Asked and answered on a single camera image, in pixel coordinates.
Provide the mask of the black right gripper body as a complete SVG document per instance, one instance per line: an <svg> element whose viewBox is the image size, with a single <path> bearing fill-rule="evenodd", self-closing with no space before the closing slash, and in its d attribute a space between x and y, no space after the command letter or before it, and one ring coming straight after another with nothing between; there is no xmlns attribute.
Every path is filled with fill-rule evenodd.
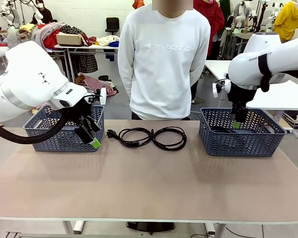
<svg viewBox="0 0 298 238"><path fill-rule="evenodd" d="M227 98L231 103L238 103L239 109L245 109L246 104L254 99L256 91L256 89L244 89L231 83Z"/></svg>

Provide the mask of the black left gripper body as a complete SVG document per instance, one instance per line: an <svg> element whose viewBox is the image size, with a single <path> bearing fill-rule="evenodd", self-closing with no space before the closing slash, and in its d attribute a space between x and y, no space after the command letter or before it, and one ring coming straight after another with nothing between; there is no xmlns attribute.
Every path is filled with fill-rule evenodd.
<svg viewBox="0 0 298 238"><path fill-rule="evenodd" d="M71 120L77 126L87 126L88 123L92 123L91 106L92 104L86 101L86 98L80 99L78 103L71 108Z"/></svg>

